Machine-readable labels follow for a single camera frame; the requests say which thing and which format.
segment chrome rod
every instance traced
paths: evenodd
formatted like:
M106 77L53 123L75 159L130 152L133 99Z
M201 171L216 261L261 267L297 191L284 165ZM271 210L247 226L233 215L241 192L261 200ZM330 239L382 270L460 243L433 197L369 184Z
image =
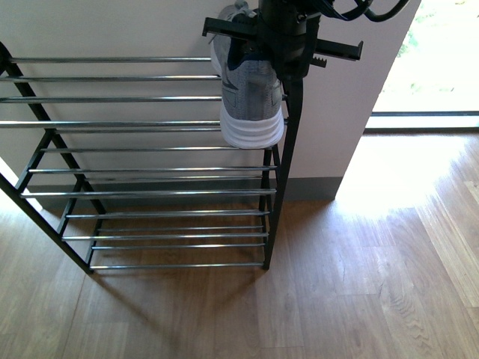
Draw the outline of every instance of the chrome rod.
M112 173L162 173L162 172L223 172L223 171L273 171L276 166L258 167L198 167L198 168L112 168L82 170L69 168L31 169L32 174L112 174Z
M260 180L261 176L177 176L177 177L121 177L121 178L102 178L88 177L88 182L201 182L201 181L234 181L234 180Z
M212 263L212 264L154 264L138 266L90 266L94 271L105 269L180 269L180 268L202 268L202 267L258 267L263 263Z
M91 58L10 58L12 64L102 64L102 63L168 63L168 62L209 62L205 57L91 57Z
M21 198L81 198L84 200L101 198L152 198L176 196L256 196L276 193L275 189L200 189L179 191L95 191L95 192L25 192Z
M180 230L257 230L263 226L222 226L222 227L139 227L139 228L100 228L99 232L155 232L155 231L180 231Z
M156 249L193 249L193 248L255 248L264 247L264 243L245 243L232 245L121 245L121 246L106 246L95 245L91 249L94 251L143 251Z
M269 211L248 210L195 210L195 211L165 211L165 212L113 212L103 215L67 215L72 219L124 219L124 218L185 218L185 217L238 217L268 215Z
M153 81L218 81L218 75L172 76L3 76L0 82L153 82Z
M83 135L83 134L98 134L104 135L106 133L167 133L167 132L220 132L219 128L173 128L173 129L58 129L58 134Z
M150 241L167 239L264 238L268 233L208 233L208 234L156 234L143 236L65 236L65 242L74 241Z
M221 101L221 96L117 96L117 97L2 97L3 103L128 103L128 102L196 102Z
M45 153L104 153L104 152L167 152L167 151L219 151L239 150L233 146L157 147L157 148L46 148Z
M177 126L219 126L218 120L178 121L0 121L0 128L7 129L84 129L104 127L177 127Z

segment gray sneaker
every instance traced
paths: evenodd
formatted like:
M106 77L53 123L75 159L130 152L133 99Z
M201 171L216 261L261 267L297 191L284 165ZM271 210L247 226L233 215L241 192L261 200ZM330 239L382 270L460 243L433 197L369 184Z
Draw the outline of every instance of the gray sneaker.
M236 1L219 19L253 22L248 3ZM222 77L220 124L225 140L239 148L277 144L284 131L281 84L270 61L244 40L217 35L211 42L211 61Z

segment wooden floor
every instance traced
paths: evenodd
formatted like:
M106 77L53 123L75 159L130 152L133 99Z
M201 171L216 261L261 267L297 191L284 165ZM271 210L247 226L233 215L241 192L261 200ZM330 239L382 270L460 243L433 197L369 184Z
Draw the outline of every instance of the wooden floor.
M479 358L479 135L364 137L272 267L86 276L2 195L0 358Z

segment metal shoe rack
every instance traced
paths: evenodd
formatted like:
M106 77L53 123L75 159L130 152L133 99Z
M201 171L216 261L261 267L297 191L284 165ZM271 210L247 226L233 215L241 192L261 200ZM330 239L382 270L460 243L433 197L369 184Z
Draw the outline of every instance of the metal shoe rack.
M179 143L157 147L128 146L77 147L72 138L129 134L132 138L148 135L168 135L181 138L185 132L201 137L219 131L217 120L53 120L46 112L56 104L94 104L156 102L156 105L181 106L186 102L219 102L220 96L37 96L33 83L79 82L177 82L187 91L192 82L218 81L218 76L24 76L19 65L48 64L143 64L206 62L209 58L15 58L0 43L0 85L14 87L21 96L0 98L0 105L28 105L36 121L3 118L0 131L40 129L38 145L19 176L10 183L0 174L1 189L86 273L106 269L157 269L203 266L262 266L269 268L278 232L281 205L290 171L296 133L302 109L302 82L284 83L287 105L286 138L283 150L277 145L264 150L240 150L226 144L198 146ZM231 166L218 163L198 168L177 163L174 167L95 168L80 166L89 156L115 153L116 156L145 153L167 156L169 153L199 152L215 158L229 151L229 156L243 156L248 151L261 151L259 163ZM49 156L60 156L61 168L48 166ZM49 184L69 176L73 181L69 191L59 185L54 191L38 191L31 186L34 178L48 177ZM30 199L48 199L63 204L58 223L38 212ZM154 206L121 206L122 200L135 199ZM70 226L92 223L92 233L81 236L69 234Z

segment black cable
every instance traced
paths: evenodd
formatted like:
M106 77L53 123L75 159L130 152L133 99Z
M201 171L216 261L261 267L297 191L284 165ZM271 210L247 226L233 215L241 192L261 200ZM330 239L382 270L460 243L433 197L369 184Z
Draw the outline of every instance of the black cable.
M343 21L352 21L359 18L369 10L369 7L373 3L373 0L355 1L356 4L358 4L357 7L346 13L338 13L328 0L310 0L311 4L324 16L333 19L341 19Z
M358 5L362 3L361 0L354 0L354 1ZM407 5L408 2L409 0L399 0L399 2L389 12L384 13L382 15L377 15L371 9L367 9L367 11L364 14L372 22L383 22L398 15L399 12Z

